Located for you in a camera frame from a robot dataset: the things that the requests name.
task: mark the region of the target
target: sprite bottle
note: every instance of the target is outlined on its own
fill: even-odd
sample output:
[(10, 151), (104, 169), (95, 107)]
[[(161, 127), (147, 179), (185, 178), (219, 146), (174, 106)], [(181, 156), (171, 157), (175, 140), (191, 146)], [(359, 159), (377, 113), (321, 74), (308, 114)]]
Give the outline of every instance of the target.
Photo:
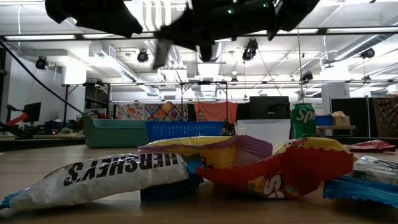
[(292, 110), (292, 137), (294, 139), (315, 136), (315, 110), (311, 103), (297, 103)]

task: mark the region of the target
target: sprite logo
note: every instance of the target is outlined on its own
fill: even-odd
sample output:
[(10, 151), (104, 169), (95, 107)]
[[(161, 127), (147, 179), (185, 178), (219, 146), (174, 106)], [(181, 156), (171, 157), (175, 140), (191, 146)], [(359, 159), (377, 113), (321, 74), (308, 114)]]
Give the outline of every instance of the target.
[(298, 111), (297, 121), (303, 121), (303, 123), (307, 123), (307, 121), (314, 120), (315, 116), (312, 111), (307, 111), (305, 108), (301, 108)]

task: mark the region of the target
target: white box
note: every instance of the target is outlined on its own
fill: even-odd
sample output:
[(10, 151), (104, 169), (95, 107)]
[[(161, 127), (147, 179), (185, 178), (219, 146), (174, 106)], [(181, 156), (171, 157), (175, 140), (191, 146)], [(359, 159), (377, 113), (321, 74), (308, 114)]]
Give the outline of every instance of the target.
[(238, 135), (248, 135), (270, 142), (273, 146), (289, 140), (290, 119), (239, 120), (235, 123)]

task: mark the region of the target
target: blue plastic crate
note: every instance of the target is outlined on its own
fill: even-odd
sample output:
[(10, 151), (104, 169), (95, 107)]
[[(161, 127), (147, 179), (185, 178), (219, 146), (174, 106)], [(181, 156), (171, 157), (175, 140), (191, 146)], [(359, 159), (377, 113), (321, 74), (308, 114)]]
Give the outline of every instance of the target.
[(333, 125), (333, 117), (331, 115), (315, 116), (315, 125), (317, 125), (317, 126), (332, 126)]
[(220, 136), (222, 121), (146, 121), (149, 141), (193, 136)]

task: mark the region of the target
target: computer monitor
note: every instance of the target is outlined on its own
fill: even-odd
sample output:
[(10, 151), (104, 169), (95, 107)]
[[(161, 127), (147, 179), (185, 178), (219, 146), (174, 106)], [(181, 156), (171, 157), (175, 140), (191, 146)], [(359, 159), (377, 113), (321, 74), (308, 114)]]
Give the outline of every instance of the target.
[(290, 119), (288, 96), (251, 96), (251, 119)]
[(42, 106), (41, 102), (25, 105), (24, 113), (26, 113), (28, 115), (28, 117), (26, 119), (24, 119), (24, 123), (31, 123), (31, 122), (39, 121), (41, 106)]

